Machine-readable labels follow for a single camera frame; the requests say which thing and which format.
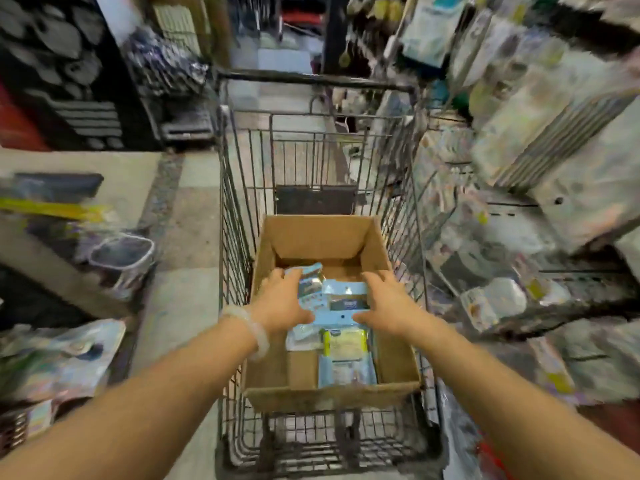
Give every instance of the shopping cart handle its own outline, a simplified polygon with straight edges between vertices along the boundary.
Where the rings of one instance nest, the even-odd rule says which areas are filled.
[[[279,72],[276,70],[224,70],[216,71],[216,90],[219,90],[222,80],[250,80],[254,82],[279,82],[282,84],[314,84],[317,86],[336,86],[350,89],[374,89],[400,91],[418,94],[418,87],[409,84],[396,84],[359,77],[345,77],[341,75],[300,74],[297,72]]]

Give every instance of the bracelet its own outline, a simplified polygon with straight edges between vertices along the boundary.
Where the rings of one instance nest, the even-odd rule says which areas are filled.
[[[246,308],[236,305],[225,306],[220,312],[220,318],[226,316],[242,318],[242,320],[244,320],[247,325],[249,325],[249,328],[251,329],[256,342],[258,342],[258,352],[251,355],[249,359],[260,360],[265,355],[267,355],[267,352],[269,351],[269,336],[267,335],[267,331],[262,325],[260,325],[260,323],[254,322],[251,319],[251,314],[249,313],[249,311],[247,311]]]

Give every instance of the hand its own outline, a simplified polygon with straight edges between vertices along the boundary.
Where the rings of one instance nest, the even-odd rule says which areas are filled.
[[[369,286],[371,310],[358,313],[353,319],[373,330],[399,335],[411,342],[412,324],[420,320],[424,311],[407,295],[404,285],[396,281],[393,272],[362,275]]]
[[[298,283],[301,269],[284,274],[280,268],[274,269],[268,278],[262,280],[258,297],[248,309],[252,319],[260,323],[268,334],[287,331],[300,323],[311,323],[314,315],[303,310],[298,303]]]

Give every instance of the cart frame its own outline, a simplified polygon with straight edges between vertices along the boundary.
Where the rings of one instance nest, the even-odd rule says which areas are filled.
[[[222,102],[229,81],[295,84],[303,93],[308,91],[309,98],[304,111],[246,112],[226,104],[218,108],[220,308],[248,302],[261,220],[276,213],[379,216],[396,276],[424,305],[426,260],[411,169],[418,89],[327,75],[219,72],[214,88]],[[404,94],[411,114],[336,114],[330,103],[332,88],[389,97]],[[245,113],[252,113],[253,120]],[[340,117],[345,118],[344,126],[347,118],[360,125],[359,135],[334,131],[332,125]],[[258,128],[242,129],[247,121]],[[291,152],[293,165],[287,160]],[[448,444],[440,427],[444,423],[438,384],[425,358],[420,353],[416,357],[424,384],[403,407],[312,414],[257,413],[242,395],[240,366],[218,402],[216,477],[256,480],[397,468],[441,478]]]

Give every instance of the small cardboard box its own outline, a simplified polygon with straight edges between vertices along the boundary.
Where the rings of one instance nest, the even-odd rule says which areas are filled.
[[[375,217],[268,216],[253,272],[252,298],[275,267],[323,264],[326,278],[362,281],[363,271],[391,269]],[[272,337],[268,354],[244,364],[243,391],[256,411],[311,412],[400,404],[420,387],[412,348],[374,333],[378,384],[318,388],[318,352],[287,352],[286,333]]]

